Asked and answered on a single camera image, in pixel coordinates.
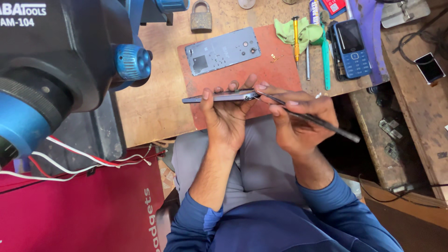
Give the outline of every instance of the green cloth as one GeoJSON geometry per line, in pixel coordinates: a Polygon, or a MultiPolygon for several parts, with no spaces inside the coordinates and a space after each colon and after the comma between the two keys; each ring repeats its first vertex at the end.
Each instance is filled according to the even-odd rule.
{"type": "MultiPolygon", "coordinates": [[[[278,19],[274,19],[274,27],[276,28],[277,37],[285,44],[294,44],[294,23],[289,21],[286,24],[281,23],[278,19]]],[[[302,53],[308,46],[308,43],[314,42],[322,37],[322,27],[318,25],[310,25],[306,17],[298,20],[297,29],[299,31],[299,49],[302,53]]]]}

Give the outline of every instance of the wooden table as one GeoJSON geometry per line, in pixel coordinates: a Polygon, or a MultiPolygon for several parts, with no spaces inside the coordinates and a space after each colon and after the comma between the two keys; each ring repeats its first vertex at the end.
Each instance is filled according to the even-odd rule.
{"type": "MultiPolygon", "coordinates": [[[[213,32],[192,34],[190,30],[191,9],[174,13],[174,25],[148,23],[140,27],[139,37],[145,48],[154,54],[152,74],[149,81],[138,88],[126,88],[117,92],[118,107],[128,147],[195,131],[190,106],[182,104],[187,97],[177,47],[216,37],[244,27],[260,27],[274,23],[274,18],[285,23],[292,16],[308,17],[308,1],[288,5],[281,0],[258,0],[249,10],[242,9],[236,0],[208,0],[212,13],[213,32]]],[[[340,15],[336,21],[346,19],[340,15]]],[[[310,47],[311,80],[306,81],[305,54],[300,57],[302,89],[312,95],[327,93],[336,96],[372,85],[369,76],[349,82],[338,82],[331,65],[331,90],[323,83],[322,55],[320,46],[310,47]]]]}
{"type": "MultiPolygon", "coordinates": [[[[381,33],[384,61],[388,68],[391,84],[405,116],[411,136],[414,140],[426,175],[431,184],[448,183],[448,78],[439,79],[438,85],[426,85],[417,66],[406,62],[397,52],[400,39],[411,32],[418,31],[425,23],[447,7],[445,0],[428,1],[431,14],[413,23],[384,29],[381,33]]],[[[448,14],[441,17],[427,31],[435,33],[446,29],[448,14]]],[[[404,52],[410,59],[417,59],[434,52],[434,45],[424,42],[419,36],[404,46],[404,52]]],[[[448,61],[435,56],[445,73],[448,73],[448,61]]],[[[448,200],[448,187],[434,187],[437,199],[448,200]]]]}

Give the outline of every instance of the blue jacket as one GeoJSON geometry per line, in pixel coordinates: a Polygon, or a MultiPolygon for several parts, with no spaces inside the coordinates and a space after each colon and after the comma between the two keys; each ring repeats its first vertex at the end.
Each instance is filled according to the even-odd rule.
{"type": "Polygon", "coordinates": [[[165,251],[403,251],[336,171],[324,189],[297,186],[312,212],[266,200],[223,215],[186,193],[165,251]]]}

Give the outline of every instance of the person's right hand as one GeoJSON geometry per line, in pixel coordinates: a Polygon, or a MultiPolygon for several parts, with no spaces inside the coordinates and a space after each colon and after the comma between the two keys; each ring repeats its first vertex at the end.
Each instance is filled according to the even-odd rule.
{"type": "MultiPolygon", "coordinates": [[[[285,101],[286,108],[291,112],[315,115],[336,128],[339,126],[330,97],[322,96],[315,99],[304,91],[288,91],[271,86],[267,82],[262,82],[254,88],[256,91],[285,101]]],[[[261,100],[271,104],[269,110],[277,128],[277,143],[293,158],[311,154],[319,143],[335,134],[322,126],[288,114],[282,105],[278,105],[267,96],[261,96],[261,100]]]]}

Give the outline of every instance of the yellow screwdriver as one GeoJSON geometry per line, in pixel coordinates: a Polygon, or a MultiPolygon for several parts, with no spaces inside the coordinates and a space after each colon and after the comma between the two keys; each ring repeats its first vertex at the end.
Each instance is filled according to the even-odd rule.
{"type": "Polygon", "coordinates": [[[294,16],[292,18],[294,21],[294,59],[296,60],[297,71],[299,71],[299,30],[298,30],[298,20],[299,16],[294,16]]]}

